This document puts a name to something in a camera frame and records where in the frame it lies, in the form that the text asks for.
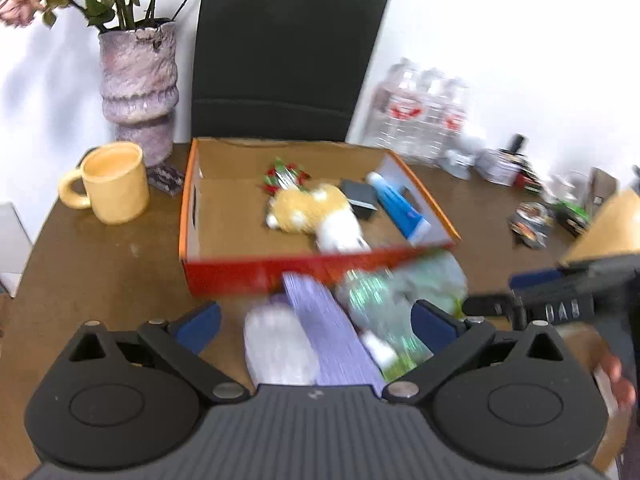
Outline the person right hand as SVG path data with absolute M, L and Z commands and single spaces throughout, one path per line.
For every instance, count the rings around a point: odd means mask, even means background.
M 636 388 L 623 376 L 622 362 L 617 356 L 605 352 L 599 362 L 599 366 L 611 383 L 613 396 L 619 408 L 631 408 L 637 400 Z

